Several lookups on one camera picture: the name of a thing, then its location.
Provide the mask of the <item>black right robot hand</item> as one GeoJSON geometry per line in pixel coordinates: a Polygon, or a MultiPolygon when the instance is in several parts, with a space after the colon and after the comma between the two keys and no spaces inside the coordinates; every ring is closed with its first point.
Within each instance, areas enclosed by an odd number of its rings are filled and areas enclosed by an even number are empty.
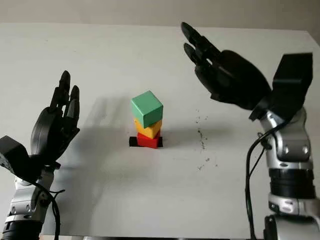
{"type": "Polygon", "coordinates": [[[186,22],[180,27],[188,41],[184,51],[212,100],[253,110],[271,93],[266,78],[251,62],[232,50],[218,50],[186,22]]]}

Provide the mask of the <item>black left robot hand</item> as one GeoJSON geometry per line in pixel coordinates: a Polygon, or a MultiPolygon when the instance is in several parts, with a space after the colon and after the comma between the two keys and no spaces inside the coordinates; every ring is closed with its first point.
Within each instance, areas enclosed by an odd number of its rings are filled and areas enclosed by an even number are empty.
{"type": "Polygon", "coordinates": [[[71,86],[71,75],[65,70],[54,89],[50,105],[45,107],[31,134],[31,157],[54,165],[79,133],[80,90],[71,86]]]}

